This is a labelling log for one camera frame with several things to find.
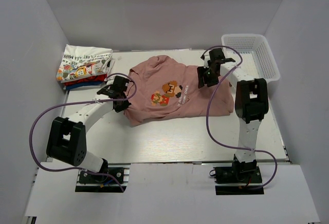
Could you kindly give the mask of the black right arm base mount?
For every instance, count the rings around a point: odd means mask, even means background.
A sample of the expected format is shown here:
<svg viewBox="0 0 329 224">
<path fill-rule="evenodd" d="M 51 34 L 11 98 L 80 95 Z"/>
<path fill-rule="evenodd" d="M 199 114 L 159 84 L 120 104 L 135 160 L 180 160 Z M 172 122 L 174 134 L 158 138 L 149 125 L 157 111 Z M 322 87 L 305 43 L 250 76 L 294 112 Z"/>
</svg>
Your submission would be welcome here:
<svg viewBox="0 0 329 224">
<path fill-rule="evenodd" d="M 209 176 L 215 181 L 217 196 L 264 195 L 262 176 L 259 167 L 238 179 L 229 166 L 214 167 Z"/>
</svg>

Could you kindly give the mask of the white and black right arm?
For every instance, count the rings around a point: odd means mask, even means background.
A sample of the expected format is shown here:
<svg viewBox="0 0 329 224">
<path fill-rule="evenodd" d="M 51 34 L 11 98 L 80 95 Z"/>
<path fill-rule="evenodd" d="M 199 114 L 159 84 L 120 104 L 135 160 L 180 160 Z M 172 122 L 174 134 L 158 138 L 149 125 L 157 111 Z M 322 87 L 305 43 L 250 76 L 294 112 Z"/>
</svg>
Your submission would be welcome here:
<svg viewBox="0 0 329 224">
<path fill-rule="evenodd" d="M 199 88 L 214 86 L 218 90 L 224 80 L 235 88 L 234 110 L 240 125 L 238 145 L 231 168 L 221 170 L 216 176 L 223 181 L 230 177 L 237 182 L 250 180 L 257 169 L 258 130 L 269 110 L 267 82 L 242 70 L 242 63 L 226 57 L 222 47 L 205 50 L 200 58 L 204 64 L 197 68 Z"/>
</svg>

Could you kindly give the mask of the pink pixel-print t-shirt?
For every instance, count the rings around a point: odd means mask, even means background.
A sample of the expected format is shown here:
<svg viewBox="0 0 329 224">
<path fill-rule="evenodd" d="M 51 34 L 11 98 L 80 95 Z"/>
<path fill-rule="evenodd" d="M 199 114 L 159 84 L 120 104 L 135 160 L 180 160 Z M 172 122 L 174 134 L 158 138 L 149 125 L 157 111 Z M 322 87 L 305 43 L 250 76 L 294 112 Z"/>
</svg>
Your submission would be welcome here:
<svg viewBox="0 0 329 224">
<path fill-rule="evenodd" d="M 228 80 L 219 87 L 198 87 L 197 67 L 167 55 L 153 56 L 132 67 L 126 95 L 131 105 L 124 111 L 131 126 L 151 120 L 228 116 L 234 100 Z"/>
</svg>

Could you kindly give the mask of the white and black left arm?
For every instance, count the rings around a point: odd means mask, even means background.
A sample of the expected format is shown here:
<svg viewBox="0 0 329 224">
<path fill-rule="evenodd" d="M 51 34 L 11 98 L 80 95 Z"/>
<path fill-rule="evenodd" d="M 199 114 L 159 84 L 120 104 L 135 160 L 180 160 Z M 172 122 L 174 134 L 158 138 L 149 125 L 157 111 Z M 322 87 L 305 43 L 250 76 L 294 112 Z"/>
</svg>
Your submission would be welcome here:
<svg viewBox="0 0 329 224">
<path fill-rule="evenodd" d="M 91 101 L 79 102 L 85 106 L 68 117 L 53 120 L 46 154 L 81 170 L 91 172 L 97 182 L 108 178 L 108 162 L 87 150 L 86 134 L 104 115 L 124 111 L 130 106 L 126 91 L 133 80 L 116 74 L 110 84 L 96 92 Z"/>
</svg>

